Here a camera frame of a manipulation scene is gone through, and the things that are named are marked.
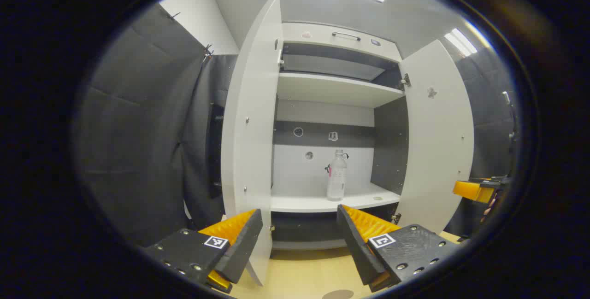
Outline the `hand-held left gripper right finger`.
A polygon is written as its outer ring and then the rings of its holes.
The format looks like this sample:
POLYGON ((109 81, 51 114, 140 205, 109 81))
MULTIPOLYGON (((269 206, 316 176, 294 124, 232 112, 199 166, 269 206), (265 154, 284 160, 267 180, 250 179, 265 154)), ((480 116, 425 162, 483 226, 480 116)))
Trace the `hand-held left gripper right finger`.
POLYGON ((346 205, 337 206, 336 223, 362 284, 371 292, 431 270, 460 247, 421 225, 400 227, 346 205))

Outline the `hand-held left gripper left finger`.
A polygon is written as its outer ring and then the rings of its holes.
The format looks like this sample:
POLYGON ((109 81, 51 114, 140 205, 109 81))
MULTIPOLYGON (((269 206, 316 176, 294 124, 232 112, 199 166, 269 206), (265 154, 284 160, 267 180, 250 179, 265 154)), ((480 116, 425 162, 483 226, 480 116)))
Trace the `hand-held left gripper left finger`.
POLYGON ((144 248, 143 254, 192 286, 230 293, 262 229, 261 210, 252 209, 201 230, 177 230, 144 248))

